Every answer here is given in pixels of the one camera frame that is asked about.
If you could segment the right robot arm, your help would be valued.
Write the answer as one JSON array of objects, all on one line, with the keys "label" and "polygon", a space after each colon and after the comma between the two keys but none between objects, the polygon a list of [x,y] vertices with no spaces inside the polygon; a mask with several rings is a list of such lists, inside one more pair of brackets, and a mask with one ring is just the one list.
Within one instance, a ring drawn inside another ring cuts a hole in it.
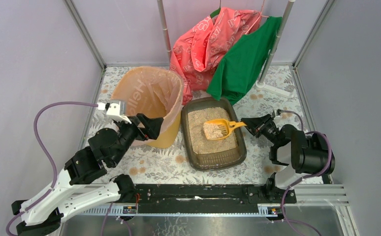
[{"label": "right robot arm", "polygon": [[273,173],[260,189],[269,201],[280,200],[285,191],[305,178],[331,174],[335,157],[327,137],[319,132],[305,133],[291,124],[278,128],[273,115],[242,118],[246,129],[256,138],[265,137],[272,143],[269,159],[285,169]]}]

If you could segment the yellow litter scoop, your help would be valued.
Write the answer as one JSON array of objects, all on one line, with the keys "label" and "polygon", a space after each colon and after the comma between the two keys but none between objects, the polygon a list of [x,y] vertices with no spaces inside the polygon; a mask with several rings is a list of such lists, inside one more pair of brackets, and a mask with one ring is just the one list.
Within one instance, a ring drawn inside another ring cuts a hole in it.
[{"label": "yellow litter scoop", "polygon": [[237,128],[247,126],[244,122],[229,121],[226,119],[214,119],[203,123],[203,132],[209,141],[227,138]]}]

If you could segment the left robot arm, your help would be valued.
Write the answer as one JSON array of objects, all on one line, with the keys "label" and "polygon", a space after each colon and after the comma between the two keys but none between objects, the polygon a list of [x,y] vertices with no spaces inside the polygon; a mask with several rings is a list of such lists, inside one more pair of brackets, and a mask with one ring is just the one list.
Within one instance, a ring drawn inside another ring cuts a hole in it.
[{"label": "left robot arm", "polygon": [[144,114],[117,121],[118,130],[103,128],[88,140],[89,146],[69,159],[49,186],[29,200],[12,203],[19,236],[46,236],[61,223],[96,206],[109,202],[126,203],[136,197],[129,175],[121,174],[111,182],[74,197],[96,179],[115,168],[134,141],[155,140],[159,137],[163,118],[148,118]]}]

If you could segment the grey translucent litter box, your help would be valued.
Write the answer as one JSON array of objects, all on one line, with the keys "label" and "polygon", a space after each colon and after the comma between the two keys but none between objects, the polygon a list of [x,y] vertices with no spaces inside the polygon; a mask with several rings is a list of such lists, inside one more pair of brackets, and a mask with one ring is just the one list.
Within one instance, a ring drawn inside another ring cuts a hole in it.
[{"label": "grey translucent litter box", "polygon": [[241,164],[246,159],[247,149],[243,133],[240,128],[234,131],[236,135],[236,147],[230,150],[216,151],[208,154],[197,154],[191,143],[191,129],[189,113],[207,108],[222,108],[227,111],[231,121],[237,121],[238,117],[230,102],[221,98],[219,101],[205,97],[193,100],[185,105],[181,111],[181,128],[185,144],[186,154],[190,165],[199,171],[212,171],[230,168]]}]

